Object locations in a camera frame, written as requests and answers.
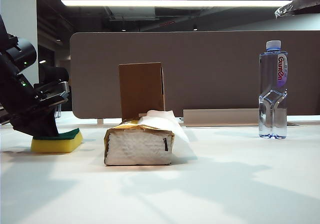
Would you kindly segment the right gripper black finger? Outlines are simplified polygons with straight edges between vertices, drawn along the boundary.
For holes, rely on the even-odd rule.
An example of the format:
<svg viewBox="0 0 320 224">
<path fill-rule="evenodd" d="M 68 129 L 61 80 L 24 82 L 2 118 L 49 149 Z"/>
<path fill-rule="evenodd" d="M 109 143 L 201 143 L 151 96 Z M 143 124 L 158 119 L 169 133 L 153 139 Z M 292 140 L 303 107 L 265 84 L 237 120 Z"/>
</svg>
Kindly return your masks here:
<svg viewBox="0 0 320 224">
<path fill-rule="evenodd" d="M 275 12 L 275 18 L 286 16 L 319 14 L 320 0 L 292 0 L 288 4 L 278 8 Z"/>
</svg>

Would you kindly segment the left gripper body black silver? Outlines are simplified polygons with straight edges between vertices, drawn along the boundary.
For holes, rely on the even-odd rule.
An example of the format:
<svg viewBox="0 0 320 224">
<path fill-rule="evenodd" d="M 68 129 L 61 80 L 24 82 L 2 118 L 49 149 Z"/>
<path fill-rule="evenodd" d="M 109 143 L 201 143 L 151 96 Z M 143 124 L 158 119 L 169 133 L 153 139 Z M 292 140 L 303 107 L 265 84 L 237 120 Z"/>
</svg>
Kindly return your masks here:
<svg viewBox="0 0 320 224">
<path fill-rule="evenodd" d="M 56 106 L 68 101 L 69 84 L 56 80 L 36 88 L 22 82 L 0 94 L 0 123 L 12 126 L 24 125 L 24 121 L 35 121 L 56 112 Z"/>
</svg>

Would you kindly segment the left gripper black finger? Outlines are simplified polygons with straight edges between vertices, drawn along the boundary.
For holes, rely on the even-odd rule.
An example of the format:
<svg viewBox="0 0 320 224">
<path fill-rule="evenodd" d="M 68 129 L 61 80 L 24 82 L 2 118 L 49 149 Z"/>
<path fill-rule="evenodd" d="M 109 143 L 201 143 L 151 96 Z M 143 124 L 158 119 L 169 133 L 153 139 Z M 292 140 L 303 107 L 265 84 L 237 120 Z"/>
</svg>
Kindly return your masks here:
<svg viewBox="0 0 320 224">
<path fill-rule="evenodd" d="M 25 112 L 11 119 L 13 129 L 33 137 L 57 137 L 55 107 Z"/>
</svg>

